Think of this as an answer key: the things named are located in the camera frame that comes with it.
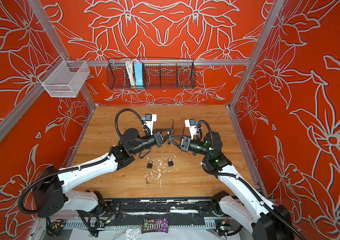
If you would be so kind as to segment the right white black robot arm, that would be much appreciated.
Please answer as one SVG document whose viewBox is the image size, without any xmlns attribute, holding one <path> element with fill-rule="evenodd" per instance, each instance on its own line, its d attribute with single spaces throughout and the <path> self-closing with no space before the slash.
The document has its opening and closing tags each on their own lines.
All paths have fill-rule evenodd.
<svg viewBox="0 0 340 240">
<path fill-rule="evenodd" d="M 254 240 L 293 240 L 304 236 L 292 225 L 289 211 L 283 205 L 275 205 L 261 195 L 237 171 L 223 154 L 220 135 L 211 130 L 205 120 L 185 120 L 190 136 L 180 136 L 180 143 L 169 141 L 181 151 L 202 155 L 201 167 L 205 173 L 224 183 L 238 198 L 222 191 L 216 195 L 215 205 L 221 214 L 237 221 Z"/>
</svg>

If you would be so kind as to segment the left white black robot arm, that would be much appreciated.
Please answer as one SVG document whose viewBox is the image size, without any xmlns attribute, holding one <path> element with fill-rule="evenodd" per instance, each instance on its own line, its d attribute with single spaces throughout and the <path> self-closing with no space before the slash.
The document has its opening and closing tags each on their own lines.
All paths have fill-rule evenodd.
<svg viewBox="0 0 340 240">
<path fill-rule="evenodd" d="M 119 117 L 122 113 L 131 112 L 140 121 L 145 135 L 141 137 L 135 128 L 129 128 L 124 133 L 119 130 Z M 45 168 L 37 180 L 27 186 L 18 200 L 18 209 L 26 215 L 36 214 L 40 218 L 47 218 L 60 210 L 78 210 L 75 199 L 67 194 L 76 186 L 99 177 L 113 173 L 127 167 L 135 160 L 135 155 L 143 159 L 152 147 L 161 147 L 172 136 L 174 129 L 154 129 L 157 120 L 155 114 L 141 117 L 132 109 L 122 109 L 115 117 L 115 129 L 119 136 L 116 146 L 91 161 L 69 168 L 55 169 L 53 166 Z"/>
</svg>

